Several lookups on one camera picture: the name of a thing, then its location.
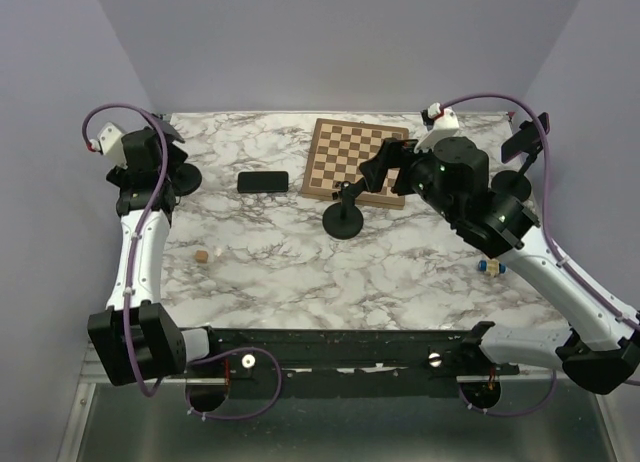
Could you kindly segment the black phone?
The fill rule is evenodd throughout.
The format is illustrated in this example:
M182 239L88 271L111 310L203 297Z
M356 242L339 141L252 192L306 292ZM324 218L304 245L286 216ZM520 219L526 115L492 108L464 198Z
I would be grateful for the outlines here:
M159 125L165 136L170 137L174 142L184 143L184 138L179 134L177 129L167 120L163 118L161 114L151 114L154 121Z

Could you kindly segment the black smartphone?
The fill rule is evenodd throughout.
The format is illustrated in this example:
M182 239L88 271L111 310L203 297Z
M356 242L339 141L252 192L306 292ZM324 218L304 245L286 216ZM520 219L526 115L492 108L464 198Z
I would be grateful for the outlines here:
M245 171L238 174L239 193L286 193L288 189L289 174L286 171Z

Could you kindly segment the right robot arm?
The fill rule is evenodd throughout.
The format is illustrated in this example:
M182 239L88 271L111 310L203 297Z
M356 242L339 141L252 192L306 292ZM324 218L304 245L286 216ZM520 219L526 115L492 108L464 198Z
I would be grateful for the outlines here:
M398 172L392 191L418 195L440 213L467 244L505 264L567 320L562 330L478 324L476 340L460 349L460 361L480 374L496 364L524 364L563 371L574 383L605 395L639 366L636 311L588 276L561 261L545 240L537 216L516 197L489 187L489 157L465 137L449 137L426 151L411 141L384 140L359 170L364 188L381 190Z

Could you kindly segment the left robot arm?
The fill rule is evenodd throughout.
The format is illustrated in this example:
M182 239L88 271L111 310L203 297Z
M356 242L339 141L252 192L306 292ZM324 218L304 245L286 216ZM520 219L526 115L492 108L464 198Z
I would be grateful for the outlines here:
M209 329L180 328L161 304L164 247L179 198L202 183L199 169L178 148L181 137L146 127L125 133L113 123L98 135L103 155L115 166L107 181L119 190L116 213L122 249L114 288L104 311L90 316L87 330L103 368L115 386L178 375L187 365L201 377L222 362Z

